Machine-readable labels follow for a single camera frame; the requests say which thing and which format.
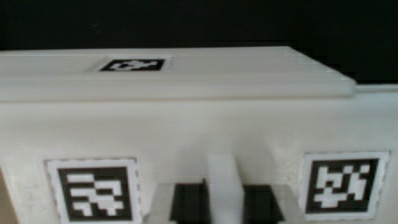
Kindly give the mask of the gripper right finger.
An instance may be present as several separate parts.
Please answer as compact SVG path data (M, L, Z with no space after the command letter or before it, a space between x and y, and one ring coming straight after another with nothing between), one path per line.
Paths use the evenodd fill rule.
M303 224L303 215L285 185L244 185L243 224Z

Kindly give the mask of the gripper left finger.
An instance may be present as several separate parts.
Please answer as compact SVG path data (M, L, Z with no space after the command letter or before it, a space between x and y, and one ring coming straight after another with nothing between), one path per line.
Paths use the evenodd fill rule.
M147 224L209 224L205 181L157 184Z

